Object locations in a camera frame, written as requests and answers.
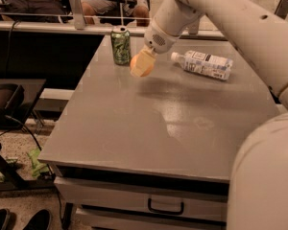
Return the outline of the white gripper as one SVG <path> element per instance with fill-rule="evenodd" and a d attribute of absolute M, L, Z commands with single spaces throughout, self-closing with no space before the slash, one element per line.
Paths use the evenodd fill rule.
<path fill-rule="evenodd" d="M 179 0 L 163 0 L 144 34 L 145 46 L 130 63 L 131 74 L 146 77 L 154 68 L 156 55 L 168 52 L 183 30 L 203 15 Z"/>

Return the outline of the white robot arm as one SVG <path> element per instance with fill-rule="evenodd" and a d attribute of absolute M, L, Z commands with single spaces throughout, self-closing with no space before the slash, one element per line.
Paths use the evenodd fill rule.
<path fill-rule="evenodd" d="M 227 230 L 288 230 L 288 22 L 250 0 L 163 0 L 132 60 L 137 77 L 182 31 L 207 16 L 286 111 L 248 135 L 230 175 Z"/>

